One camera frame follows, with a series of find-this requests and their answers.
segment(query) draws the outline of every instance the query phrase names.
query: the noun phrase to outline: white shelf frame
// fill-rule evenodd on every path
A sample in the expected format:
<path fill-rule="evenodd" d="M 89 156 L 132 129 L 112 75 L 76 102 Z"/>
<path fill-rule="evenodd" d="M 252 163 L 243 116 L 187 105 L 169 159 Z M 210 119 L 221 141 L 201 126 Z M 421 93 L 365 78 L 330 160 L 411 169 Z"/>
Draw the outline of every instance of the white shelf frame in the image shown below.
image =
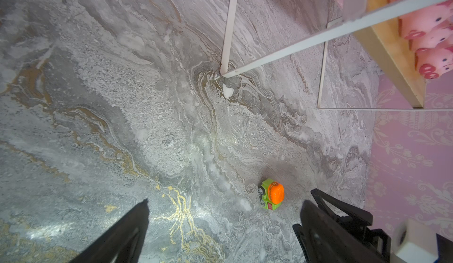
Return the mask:
<path fill-rule="evenodd" d="M 331 39 L 335 39 L 341 37 L 343 35 L 353 33 L 355 31 L 361 30 L 363 28 L 370 27 L 380 22 L 387 21 L 389 19 L 410 13 L 412 11 L 416 11 L 418 9 L 438 4 L 447 0 L 397 0 L 393 3 L 387 4 L 382 8 L 378 8 L 374 11 L 367 12 L 362 15 L 362 17 L 351 20 L 351 21 L 344 21 L 339 25 L 332 26 L 330 28 L 326 28 L 318 33 L 310 35 L 298 42 L 292 43 L 286 47 L 283 47 L 277 51 L 274 51 L 270 54 L 264 55 L 256 60 L 246 63 L 240 67 L 232 69 L 230 71 L 227 70 L 228 64 L 226 62 L 230 59 L 230 49 L 231 49 L 231 40 L 232 40 L 232 25 L 234 24 L 234 17 L 235 17 L 235 10 L 236 10 L 236 1 L 237 0 L 230 0 L 230 8 L 228 10 L 227 15 L 227 22 L 231 22 L 226 26 L 225 32 L 225 39 L 224 39 L 224 46 L 222 52 L 222 64 L 224 65 L 223 71 L 221 71 L 221 75 L 225 78 L 233 77 L 244 73 L 246 71 L 252 70 L 256 67 L 262 66 L 269 62 L 275 61 L 280 59 L 284 56 L 293 54 L 297 51 L 302 51 L 314 45 L 321 44 Z"/>
<path fill-rule="evenodd" d="M 370 27 L 380 22 L 387 21 L 389 19 L 416 11 L 418 9 L 425 8 L 427 6 L 438 4 L 446 0 L 398 0 L 382 8 L 374 11 L 360 14 L 361 11 L 365 11 L 366 0 L 348 0 L 344 6 L 347 8 L 350 6 L 350 10 L 343 10 L 343 16 L 346 16 L 349 20 L 343 21 L 342 17 L 334 19 L 328 22 L 325 30 L 310 35 L 298 42 L 283 47 L 273 53 L 264 55 L 252 62 L 246 63 L 240 67 L 228 71 L 228 62 L 230 59 L 231 42 L 233 37 L 235 11 L 237 7 L 237 0 L 230 0 L 228 7 L 228 15 L 226 18 L 225 37 L 223 42 L 222 50 L 222 62 L 220 67 L 220 74 L 225 78 L 234 77 L 240 75 L 246 71 L 252 70 L 256 67 L 260 67 L 269 62 L 280 59 L 284 56 L 291 55 L 297 51 L 302 51 L 314 45 L 318 45 L 324 42 L 323 62 L 321 66 L 321 77 L 319 82 L 319 92 L 317 100 L 317 109 L 330 110 L 330 111 L 453 111 L 453 108 L 328 108 L 321 107 L 321 98 L 323 94 L 323 82 L 325 74 L 325 66 L 327 59 L 327 44 L 331 39 L 341 37 L 343 35 L 353 33 L 357 30 Z M 363 6 L 358 7 L 357 2 L 362 2 Z"/>

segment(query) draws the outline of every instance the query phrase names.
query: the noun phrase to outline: white metal rod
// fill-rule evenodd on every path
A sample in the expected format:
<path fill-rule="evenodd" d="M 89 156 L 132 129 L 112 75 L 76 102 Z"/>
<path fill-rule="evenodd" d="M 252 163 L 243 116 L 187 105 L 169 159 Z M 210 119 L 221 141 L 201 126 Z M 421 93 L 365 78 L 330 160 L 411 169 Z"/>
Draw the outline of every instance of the white metal rod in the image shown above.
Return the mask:
<path fill-rule="evenodd" d="M 341 17 L 334 19 L 330 22 L 327 22 L 327 28 L 336 24 L 342 20 Z M 324 85 L 324 74 L 326 73 L 326 60 L 327 60 L 327 46 L 329 41 L 324 42 L 324 52 L 323 52 L 323 63 L 321 64 L 321 79 L 319 80 L 319 90 L 318 90 L 318 102 L 316 103 L 316 107 L 319 108 L 321 106 L 321 98 L 323 96 L 323 85 Z"/>
<path fill-rule="evenodd" d="M 220 63 L 220 75 L 228 72 L 230 61 L 231 41 L 233 41 L 234 18 L 236 17 L 237 0 L 230 0 L 228 15 L 226 16 L 225 37 L 223 38 L 222 61 Z"/>
<path fill-rule="evenodd" d="M 371 112 L 451 112 L 453 108 L 354 108 L 325 107 L 328 111 L 371 111 Z"/>
<path fill-rule="evenodd" d="M 323 96 L 324 73 L 326 72 L 327 43 L 328 42 L 329 41 L 324 42 L 323 64 L 321 65 L 321 80 L 319 81 L 318 102 L 316 103 L 317 108 L 319 108 L 321 106 L 321 97 Z"/>
<path fill-rule="evenodd" d="M 278 51 L 275 51 L 271 54 L 260 57 L 252 62 L 249 62 L 241 67 L 233 69 L 223 77 L 229 78 L 246 71 L 249 71 L 253 68 L 262 66 L 266 63 L 272 62 L 276 59 L 280 59 L 284 56 L 293 54 L 297 51 L 301 51 L 312 47 L 317 44 L 321 44 L 327 40 L 335 39 L 337 37 L 355 32 L 357 30 L 367 28 L 374 24 L 387 21 L 389 19 L 416 11 L 418 9 L 437 4 L 446 0 L 397 0 L 393 3 L 390 3 L 386 6 L 383 6 L 379 9 L 376 9 L 372 12 L 366 13 L 363 17 L 354 20 L 345 22 L 339 26 L 333 26 L 327 28 L 318 33 L 315 33 L 305 39 L 300 40 L 299 42 L 293 43 L 289 46 L 283 47 Z"/>

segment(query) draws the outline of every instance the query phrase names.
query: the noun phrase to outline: white block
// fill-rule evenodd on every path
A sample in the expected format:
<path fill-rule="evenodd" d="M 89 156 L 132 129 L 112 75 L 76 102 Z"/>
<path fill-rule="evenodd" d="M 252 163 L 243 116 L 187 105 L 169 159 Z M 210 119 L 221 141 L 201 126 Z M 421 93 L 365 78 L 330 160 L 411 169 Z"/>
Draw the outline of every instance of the white block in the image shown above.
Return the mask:
<path fill-rule="evenodd" d="M 407 219 L 395 229 L 394 254 L 407 263 L 433 263 L 439 258 L 436 233 L 429 227 Z"/>

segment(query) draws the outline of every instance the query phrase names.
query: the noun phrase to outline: green toy truck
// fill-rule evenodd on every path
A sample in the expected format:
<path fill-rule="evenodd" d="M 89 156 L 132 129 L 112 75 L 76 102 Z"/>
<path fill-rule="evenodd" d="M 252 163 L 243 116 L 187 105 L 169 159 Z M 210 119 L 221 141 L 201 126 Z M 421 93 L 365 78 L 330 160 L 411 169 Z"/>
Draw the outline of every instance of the green toy truck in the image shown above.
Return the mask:
<path fill-rule="evenodd" d="M 263 205 L 264 209 L 269 210 L 275 210 L 280 207 L 283 198 L 285 198 L 283 185 L 270 178 L 263 181 L 258 187 L 258 193 L 260 194 L 261 205 Z"/>

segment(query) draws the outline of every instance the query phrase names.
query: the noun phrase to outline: gray marble tile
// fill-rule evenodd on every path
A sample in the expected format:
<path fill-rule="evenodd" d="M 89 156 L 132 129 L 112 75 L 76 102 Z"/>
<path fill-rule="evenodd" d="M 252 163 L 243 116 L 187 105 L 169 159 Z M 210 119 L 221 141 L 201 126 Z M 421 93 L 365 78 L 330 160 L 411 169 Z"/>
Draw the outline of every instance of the gray marble tile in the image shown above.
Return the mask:
<path fill-rule="evenodd" d="M 214 79 L 228 1 L 0 0 L 2 262 L 68 261 L 144 198 L 141 262 L 297 262 L 311 189 L 363 206 L 374 116 L 316 109 L 322 45 Z M 231 67 L 335 13 L 238 0 Z M 323 105 L 373 105 L 357 41 L 327 64 Z M 272 212 L 267 177 L 285 187 Z"/>

